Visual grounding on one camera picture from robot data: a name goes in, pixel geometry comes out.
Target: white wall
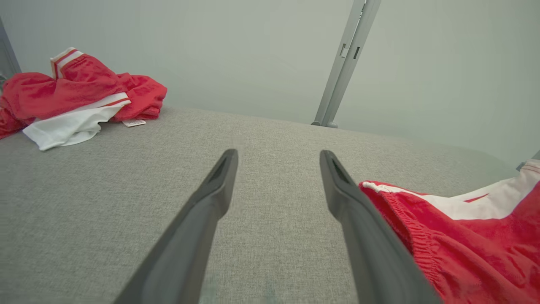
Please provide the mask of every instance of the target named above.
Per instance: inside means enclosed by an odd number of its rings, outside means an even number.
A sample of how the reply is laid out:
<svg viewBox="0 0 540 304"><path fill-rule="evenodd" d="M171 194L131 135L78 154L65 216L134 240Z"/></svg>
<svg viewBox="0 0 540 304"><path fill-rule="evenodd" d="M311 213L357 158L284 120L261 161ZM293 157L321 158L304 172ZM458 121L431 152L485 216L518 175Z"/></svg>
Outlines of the white wall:
<svg viewBox="0 0 540 304"><path fill-rule="evenodd" d="M539 0L382 0L335 121L488 152L540 149Z"/></svg>
<svg viewBox="0 0 540 304"><path fill-rule="evenodd" d="M166 104L311 123L352 0L0 0L23 71L73 46ZM540 149L540 1L382 0L336 121L486 151Z"/></svg>
<svg viewBox="0 0 540 304"><path fill-rule="evenodd" d="M353 0L0 0L23 71L75 47L166 104L311 123Z"/></svg>

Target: gray textured fabric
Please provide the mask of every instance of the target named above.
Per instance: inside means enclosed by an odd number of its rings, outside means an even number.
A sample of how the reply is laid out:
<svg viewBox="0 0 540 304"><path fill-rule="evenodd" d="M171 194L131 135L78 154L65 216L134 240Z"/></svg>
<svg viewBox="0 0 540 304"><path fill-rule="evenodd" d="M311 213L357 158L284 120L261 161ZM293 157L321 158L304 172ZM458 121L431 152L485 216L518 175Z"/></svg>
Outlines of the gray textured fabric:
<svg viewBox="0 0 540 304"><path fill-rule="evenodd" d="M451 196L514 176L483 153L307 124L167 109L40 152L0 141L2 303L107 303L227 148L239 150L201 302L355 302L319 151L357 182Z"/></svg>

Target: red fabric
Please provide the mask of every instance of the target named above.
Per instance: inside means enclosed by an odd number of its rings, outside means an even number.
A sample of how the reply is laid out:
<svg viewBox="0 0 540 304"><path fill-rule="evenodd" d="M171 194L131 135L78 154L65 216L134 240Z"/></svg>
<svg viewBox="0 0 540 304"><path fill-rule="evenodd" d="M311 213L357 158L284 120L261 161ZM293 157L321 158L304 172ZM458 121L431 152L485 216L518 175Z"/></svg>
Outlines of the red fabric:
<svg viewBox="0 0 540 304"><path fill-rule="evenodd" d="M87 54L73 59L60 72L63 78L57 80L29 72L16 74L4 83L0 98L0 139L23 129L35 118L57 116L119 92L126 92L131 104L124 106L112 121L156 119L167 94L167 88L152 78L128 73L116 75Z"/></svg>
<svg viewBox="0 0 540 304"><path fill-rule="evenodd" d="M422 195L362 184L446 303L539 302L540 182L509 216L487 220L453 220Z"/></svg>

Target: garment tag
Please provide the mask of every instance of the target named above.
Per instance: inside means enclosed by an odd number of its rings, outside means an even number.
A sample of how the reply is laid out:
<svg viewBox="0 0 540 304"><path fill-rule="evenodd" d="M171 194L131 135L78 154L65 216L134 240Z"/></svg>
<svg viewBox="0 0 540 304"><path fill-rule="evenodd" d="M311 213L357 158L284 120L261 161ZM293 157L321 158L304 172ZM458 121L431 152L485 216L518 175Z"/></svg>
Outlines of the garment tag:
<svg viewBox="0 0 540 304"><path fill-rule="evenodd" d="M124 120L122 121L126 127L135 127L136 125L146 124L144 120Z"/></svg>

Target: red and white clothing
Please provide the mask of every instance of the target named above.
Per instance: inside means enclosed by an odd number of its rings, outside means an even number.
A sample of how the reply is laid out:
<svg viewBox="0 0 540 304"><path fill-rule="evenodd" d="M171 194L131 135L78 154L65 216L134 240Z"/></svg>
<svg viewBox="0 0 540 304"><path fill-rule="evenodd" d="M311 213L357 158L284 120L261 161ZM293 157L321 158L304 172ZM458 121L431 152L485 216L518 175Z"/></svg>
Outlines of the red and white clothing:
<svg viewBox="0 0 540 304"><path fill-rule="evenodd" d="M156 119L167 89L147 76L116 75L74 48L51 58L53 77L19 73L4 84L0 138L19 130L40 150L92 138L99 122Z"/></svg>
<svg viewBox="0 0 540 304"><path fill-rule="evenodd" d="M365 181L371 199L447 303L538 303L540 161L471 193L440 197Z"/></svg>

